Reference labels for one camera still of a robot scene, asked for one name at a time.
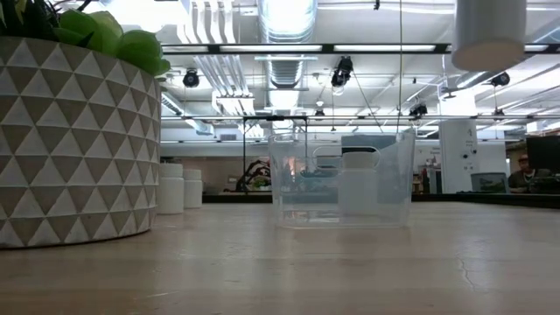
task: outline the white jar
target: white jar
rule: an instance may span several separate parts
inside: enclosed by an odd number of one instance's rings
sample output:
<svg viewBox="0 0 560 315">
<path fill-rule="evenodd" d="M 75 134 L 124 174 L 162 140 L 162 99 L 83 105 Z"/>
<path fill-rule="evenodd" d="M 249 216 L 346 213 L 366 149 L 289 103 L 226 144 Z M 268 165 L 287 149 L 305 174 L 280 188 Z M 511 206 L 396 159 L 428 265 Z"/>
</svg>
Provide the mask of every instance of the white jar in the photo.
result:
<svg viewBox="0 0 560 315">
<path fill-rule="evenodd" d="M 158 214 L 182 214 L 183 213 L 183 165 L 182 164 L 160 164 Z"/>
<path fill-rule="evenodd" d="M 185 209 L 202 207 L 202 174 L 200 170 L 184 170 Z"/>
</svg>

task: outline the white cylinder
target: white cylinder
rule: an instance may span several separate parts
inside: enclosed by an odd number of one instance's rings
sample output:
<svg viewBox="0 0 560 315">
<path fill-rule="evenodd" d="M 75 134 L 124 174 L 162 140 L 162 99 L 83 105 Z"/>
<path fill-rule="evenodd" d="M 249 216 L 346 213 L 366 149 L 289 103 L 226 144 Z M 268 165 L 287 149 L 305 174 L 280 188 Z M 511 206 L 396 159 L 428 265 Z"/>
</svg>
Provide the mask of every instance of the white cylinder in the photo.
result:
<svg viewBox="0 0 560 315">
<path fill-rule="evenodd" d="M 200 180 L 202 179 L 202 173 L 200 170 L 184 170 L 183 179 L 185 180 Z"/>
<path fill-rule="evenodd" d="M 183 177 L 183 165 L 182 164 L 172 164 L 165 163 L 159 165 L 159 175 L 162 178 L 182 178 Z"/>
<path fill-rule="evenodd" d="M 185 178 L 185 209 L 202 207 L 202 174 L 200 170 L 184 170 Z"/>
<path fill-rule="evenodd" d="M 523 56 L 527 0 L 457 0 L 451 61 L 466 71 L 501 71 Z"/>
<path fill-rule="evenodd" d="M 161 164 L 159 167 L 159 197 L 158 214 L 182 214 L 183 213 L 183 165 Z"/>
</svg>

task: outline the fluorescent light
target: fluorescent light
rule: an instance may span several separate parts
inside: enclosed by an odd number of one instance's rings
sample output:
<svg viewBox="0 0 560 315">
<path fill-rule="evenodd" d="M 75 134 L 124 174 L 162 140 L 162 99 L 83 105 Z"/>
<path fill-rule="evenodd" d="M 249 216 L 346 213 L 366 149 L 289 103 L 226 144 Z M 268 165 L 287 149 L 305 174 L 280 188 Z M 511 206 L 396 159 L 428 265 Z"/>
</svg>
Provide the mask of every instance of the fluorescent light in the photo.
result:
<svg viewBox="0 0 560 315">
<path fill-rule="evenodd" d="M 548 45 L 525 45 L 525 52 L 542 52 L 543 50 L 547 49 Z"/>
<path fill-rule="evenodd" d="M 320 52 L 322 45 L 223 45 L 220 50 L 224 53 L 241 53 L 241 52 Z"/>
<path fill-rule="evenodd" d="M 335 45 L 335 52 L 431 52 L 435 45 Z"/>
<path fill-rule="evenodd" d="M 206 45 L 163 45 L 164 53 L 208 53 Z"/>
<path fill-rule="evenodd" d="M 195 116 L 188 116 L 188 119 L 193 120 L 243 120 L 243 116 L 204 116 L 204 115 L 195 115 Z"/>
<path fill-rule="evenodd" d="M 316 56 L 255 56 L 255 61 L 315 61 Z"/>
<path fill-rule="evenodd" d="M 163 116 L 163 117 L 161 117 L 161 120 L 163 120 L 163 121 L 180 121 L 180 120 L 183 120 L 183 118 L 180 117 L 180 116 Z"/>
</svg>

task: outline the planter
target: planter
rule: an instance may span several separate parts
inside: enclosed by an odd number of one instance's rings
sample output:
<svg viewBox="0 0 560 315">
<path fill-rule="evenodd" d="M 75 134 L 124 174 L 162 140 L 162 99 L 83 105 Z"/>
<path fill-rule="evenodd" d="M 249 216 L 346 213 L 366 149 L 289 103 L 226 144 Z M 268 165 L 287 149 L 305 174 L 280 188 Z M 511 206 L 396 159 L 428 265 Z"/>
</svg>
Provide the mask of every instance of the planter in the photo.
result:
<svg viewBox="0 0 560 315">
<path fill-rule="evenodd" d="M 124 61 L 0 37 L 0 248 L 149 230 L 160 102 L 154 78 Z"/>
</svg>

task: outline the clear plastic bin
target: clear plastic bin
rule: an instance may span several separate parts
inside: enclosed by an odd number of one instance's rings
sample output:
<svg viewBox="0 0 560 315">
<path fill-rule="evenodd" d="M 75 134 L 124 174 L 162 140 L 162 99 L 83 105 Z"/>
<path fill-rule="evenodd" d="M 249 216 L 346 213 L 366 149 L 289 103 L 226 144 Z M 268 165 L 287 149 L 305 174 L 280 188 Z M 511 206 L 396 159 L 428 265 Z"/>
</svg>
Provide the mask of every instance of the clear plastic bin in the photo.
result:
<svg viewBox="0 0 560 315">
<path fill-rule="evenodd" d="M 269 139 L 279 226 L 378 228 L 406 225 L 415 136 L 297 133 Z"/>
</svg>

